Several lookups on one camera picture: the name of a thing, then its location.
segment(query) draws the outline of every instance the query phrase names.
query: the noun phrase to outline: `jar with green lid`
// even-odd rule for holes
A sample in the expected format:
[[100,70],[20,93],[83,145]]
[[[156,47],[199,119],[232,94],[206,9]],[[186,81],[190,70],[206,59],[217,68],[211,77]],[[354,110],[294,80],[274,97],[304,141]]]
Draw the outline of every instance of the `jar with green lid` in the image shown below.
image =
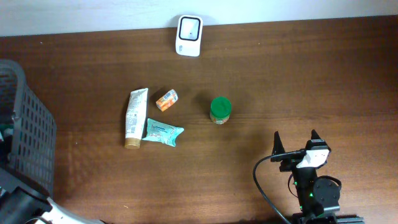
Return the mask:
[[231,102],[225,97],[217,97],[211,102],[210,119],[216,124],[224,124],[232,111]]

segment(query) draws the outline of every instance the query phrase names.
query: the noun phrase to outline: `teal packet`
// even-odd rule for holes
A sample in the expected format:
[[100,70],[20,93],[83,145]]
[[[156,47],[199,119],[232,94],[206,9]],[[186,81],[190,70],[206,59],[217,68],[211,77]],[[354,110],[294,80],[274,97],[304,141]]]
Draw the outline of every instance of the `teal packet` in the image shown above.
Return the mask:
[[174,127],[148,118],[147,136],[142,140],[161,142],[175,147],[175,139],[183,131],[183,128]]

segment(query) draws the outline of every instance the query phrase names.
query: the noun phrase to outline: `wood grain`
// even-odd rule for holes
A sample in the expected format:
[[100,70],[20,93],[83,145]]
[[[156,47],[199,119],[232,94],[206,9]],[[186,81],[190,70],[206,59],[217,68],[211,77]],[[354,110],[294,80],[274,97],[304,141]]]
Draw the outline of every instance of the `wood grain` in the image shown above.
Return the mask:
[[[279,131],[286,150],[316,129],[332,148],[319,175],[343,183],[340,214],[398,216],[398,17],[204,27],[201,55],[175,53],[175,29],[0,38],[58,125],[55,200],[113,223],[229,223],[275,216],[252,180]],[[184,127],[172,148],[123,148],[129,92],[147,117]],[[162,113],[157,97],[180,99]],[[224,125],[210,102],[233,105]],[[299,212],[278,164],[257,170],[282,213]]]

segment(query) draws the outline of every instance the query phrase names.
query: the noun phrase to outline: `white electronic device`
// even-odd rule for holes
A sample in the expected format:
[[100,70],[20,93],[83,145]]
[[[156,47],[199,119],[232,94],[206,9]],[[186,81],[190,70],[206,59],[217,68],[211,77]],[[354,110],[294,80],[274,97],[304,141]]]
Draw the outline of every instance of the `white electronic device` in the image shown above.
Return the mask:
[[203,21],[198,16],[181,16],[178,20],[175,51],[179,55],[197,57],[200,55]]

